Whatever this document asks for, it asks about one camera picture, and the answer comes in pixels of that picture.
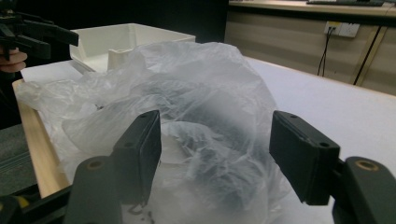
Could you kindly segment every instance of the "black cable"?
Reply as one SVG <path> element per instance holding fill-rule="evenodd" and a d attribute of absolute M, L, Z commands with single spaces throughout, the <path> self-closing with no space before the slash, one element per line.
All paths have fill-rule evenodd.
<path fill-rule="evenodd" d="M 325 66 L 326 66 L 327 47 L 329 45 L 330 36 L 332 35 L 332 31 L 333 30 L 335 30 L 335 29 L 333 27 L 330 27 L 329 30 L 327 31 L 327 34 L 326 34 L 326 45 L 325 45 L 322 57 L 320 59 L 320 63 L 319 63 L 319 67 L 318 67 L 318 76 L 320 74 L 320 67 L 321 67 L 322 62 L 323 62 L 322 76 L 324 77 L 324 69 L 325 69 Z"/>

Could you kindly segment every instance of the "wall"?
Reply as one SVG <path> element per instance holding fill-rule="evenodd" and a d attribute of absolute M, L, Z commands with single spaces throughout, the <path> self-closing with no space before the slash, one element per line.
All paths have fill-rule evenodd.
<path fill-rule="evenodd" d="M 388 28 L 361 86 L 396 95 L 396 29 Z"/>
<path fill-rule="evenodd" d="M 316 75 L 326 43 L 325 25 L 326 21 L 229 12 L 225 43 L 237 46 L 248 57 Z M 370 36 L 374 31 L 373 26 L 361 25 L 354 38 L 332 36 L 327 50 L 324 76 L 351 83 L 359 71 L 361 58 L 366 54 L 364 49 L 370 43 Z M 388 89 L 396 89 L 396 84 L 390 84 L 389 80 L 383 81 L 389 84 L 386 88 L 383 83 L 374 81 L 379 77 L 396 80 L 391 78 L 396 76 L 395 72 L 387 67 L 391 58 L 396 58 L 394 57 L 396 38 L 393 30 L 388 29 L 387 32 L 383 42 L 389 44 L 382 44 L 384 46 L 378 49 L 362 82 L 365 88 L 384 92 L 389 92 Z"/>

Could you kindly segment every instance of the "plastic wrap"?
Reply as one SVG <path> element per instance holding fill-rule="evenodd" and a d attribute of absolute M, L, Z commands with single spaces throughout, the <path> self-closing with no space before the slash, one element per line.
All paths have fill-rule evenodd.
<path fill-rule="evenodd" d="M 109 155 L 132 121 L 158 109 L 163 154 L 145 208 L 155 223 L 270 223 L 287 192 L 268 152 L 276 104 L 237 48 L 164 42 L 78 81 L 23 83 L 64 171 Z"/>

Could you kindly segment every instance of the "white table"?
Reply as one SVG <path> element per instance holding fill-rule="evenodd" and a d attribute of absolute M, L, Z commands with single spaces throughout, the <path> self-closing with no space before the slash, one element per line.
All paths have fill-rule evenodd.
<path fill-rule="evenodd" d="M 393 175 L 396 174 L 395 96 L 308 75 L 271 63 L 249 58 L 247 60 L 266 82 L 278 109 L 305 119 L 330 137 L 341 146 L 341 159 L 344 160 L 350 156 L 367 157 L 383 163 Z M 79 78 L 83 70 L 77 63 L 68 61 L 26 68 L 22 71 L 22 76 L 25 81 L 53 81 Z M 31 153 L 37 153 L 35 149 L 37 144 L 32 143 L 34 140 L 29 136 L 36 134 L 35 132 L 43 132 L 43 127 L 38 127 L 38 124 L 25 125 L 29 122 L 29 119 L 23 119 L 25 115 L 26 111 L 22 110 L 22 122 L 28 144 L 30 142 L 29 148 Z M 38 154 L 45 154 L 43 152 L 45 150 L 40 149 Z M 56 183 L 59 179 L 53 177 L 56 172 L 40 173 L 37 171 L 55 169 L 53 164 L 50 168 L 42 167 L 43 164 L 35 162 L 35 158 L 33 158 L 33 163 L 43 197 L 67 185 L 64 182 Z M 308 206 L 301 204 L 292 191 L 281 201 L 281 205 L 284 209 L 283 214 L 276 224 L 333 223 L 332 201 L 328 206 Z"/>

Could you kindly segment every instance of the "white box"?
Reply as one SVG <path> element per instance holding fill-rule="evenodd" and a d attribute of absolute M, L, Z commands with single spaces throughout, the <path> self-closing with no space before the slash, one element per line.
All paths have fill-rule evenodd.
<path fill-rule="evenodd" d="M 70 46 L 70 57 L 90 71 L 105 72 L 117 67 L 136 46 L 163 41 L 192 41 L 186 35 L 146 25 L 127 23 L 73 30 L 78 47 Z"/>

